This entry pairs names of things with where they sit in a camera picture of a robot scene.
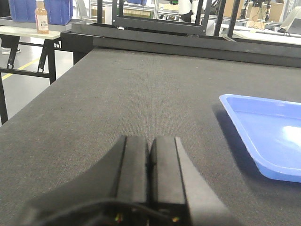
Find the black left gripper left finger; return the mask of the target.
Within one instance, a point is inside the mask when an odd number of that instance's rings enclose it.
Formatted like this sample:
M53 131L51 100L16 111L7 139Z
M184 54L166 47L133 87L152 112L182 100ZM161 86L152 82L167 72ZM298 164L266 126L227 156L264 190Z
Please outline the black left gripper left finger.
M30 199L18 226L115 225L148 205L148 144L121 136L91 168L51 191Z

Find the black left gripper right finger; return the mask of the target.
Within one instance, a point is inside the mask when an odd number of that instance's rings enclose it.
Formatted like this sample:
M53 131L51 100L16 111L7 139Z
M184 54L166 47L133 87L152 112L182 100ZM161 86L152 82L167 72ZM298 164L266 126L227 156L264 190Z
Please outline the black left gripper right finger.
M150 152L151 201L174 226L236 226L178 137L156 137Z

